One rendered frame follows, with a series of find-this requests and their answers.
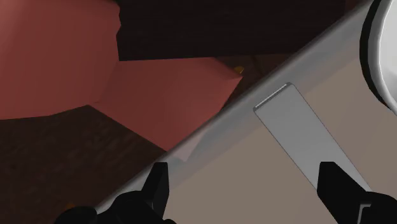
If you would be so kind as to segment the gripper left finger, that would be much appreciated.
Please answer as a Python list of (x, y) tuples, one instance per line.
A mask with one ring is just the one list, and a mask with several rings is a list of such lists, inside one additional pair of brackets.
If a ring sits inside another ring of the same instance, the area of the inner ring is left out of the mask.
[(177, 224), (163, 219), (168, 198), (168, 164), (156, 162), (141, 190), (120, 194), (102, 213), (90, 206), (70, 208), (54, 224)]

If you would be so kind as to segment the beige table with grey edge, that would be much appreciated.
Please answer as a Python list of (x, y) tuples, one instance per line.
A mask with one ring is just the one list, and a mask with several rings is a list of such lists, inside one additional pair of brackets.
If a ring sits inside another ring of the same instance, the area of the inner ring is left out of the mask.
[(203, 128), (162, 157), (170, 195), (164, 216), (177, 224), (338, 224), (253, 108), (292, 83), (373, 192), (397, 199), (397, 116), (362, 74), (361, 29), (380, 3), (381, 53), (397, 71), (397, 0), (366, 0)]

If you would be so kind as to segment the grey flat rectangular slab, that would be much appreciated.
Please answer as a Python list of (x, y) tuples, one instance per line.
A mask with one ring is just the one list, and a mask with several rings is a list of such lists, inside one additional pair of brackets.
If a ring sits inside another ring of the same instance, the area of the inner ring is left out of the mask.
[(317, 187), (319, 164), (335, 162), (361, 187), (371, 190), (292, 83), (281, 86), (253, 111), (313, 187)]

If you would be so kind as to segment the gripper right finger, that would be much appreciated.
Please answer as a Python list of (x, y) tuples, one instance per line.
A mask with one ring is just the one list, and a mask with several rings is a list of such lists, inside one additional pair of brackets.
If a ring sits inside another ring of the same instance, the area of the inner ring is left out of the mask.
[(397, 200), (366, 191), (335, 162), (321, 162), (317, 196), (338, 224), (397, 224)]

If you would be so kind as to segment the red sofa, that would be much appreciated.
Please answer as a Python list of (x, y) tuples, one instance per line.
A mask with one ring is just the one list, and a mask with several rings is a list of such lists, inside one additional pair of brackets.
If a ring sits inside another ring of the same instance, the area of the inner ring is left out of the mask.
[(122, 62), (111, 0), (0, 0), (0, 119), (91, 105), (169, 150), (224, 105), (240, 75), (213, 58)]

